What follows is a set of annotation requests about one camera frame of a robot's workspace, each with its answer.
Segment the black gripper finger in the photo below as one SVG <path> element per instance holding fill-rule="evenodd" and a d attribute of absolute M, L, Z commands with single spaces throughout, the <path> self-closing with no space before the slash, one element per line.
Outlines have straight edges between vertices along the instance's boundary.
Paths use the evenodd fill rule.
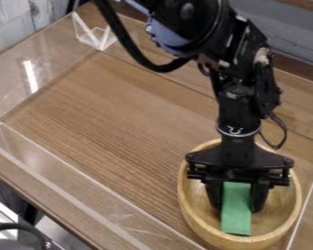
<path fill-rule="evenodd" d="M 262 210 L 269 195 L 266 184 L 253 184 L 250 186 L 250 212 L 257 213 Z"/>
<path fill-rule="evenodd" d="M 223 195 L 223 184 L 221 182 L 207 182 L 204 189 L 208 197 L 211 206 L 217 209 L 222 209 L 222 195 Z"/>

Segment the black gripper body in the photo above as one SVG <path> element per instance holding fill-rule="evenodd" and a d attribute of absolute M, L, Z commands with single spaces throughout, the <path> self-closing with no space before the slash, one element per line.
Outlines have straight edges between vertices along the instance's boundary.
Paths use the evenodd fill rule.
<path fill-rule="evenodd" d="M 203 184 L 235 182 L 286 187 L 293 160 L 249 140 L 214 140 L 184 156 L 186 177 Z"/>

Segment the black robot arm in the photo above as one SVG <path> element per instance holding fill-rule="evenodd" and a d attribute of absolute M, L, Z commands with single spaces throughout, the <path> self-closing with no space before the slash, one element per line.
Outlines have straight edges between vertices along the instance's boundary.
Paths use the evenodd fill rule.
<path fill-rule="evenodd" d="M 196 61 L 219 105 L 221 142 L 188 153 L 186 176 L 204 185 L 222 207 L 223 184 L 249 185 L 249 209 L 262 210 L 270 188 L 289 185 L 293 161 L 265 150 L 261 121 L 280 121 L 282 90 L 274 79 L 267 38 L 229 0 L 125 0 L 145 16 L 151 39 L 167 53 Z"/>

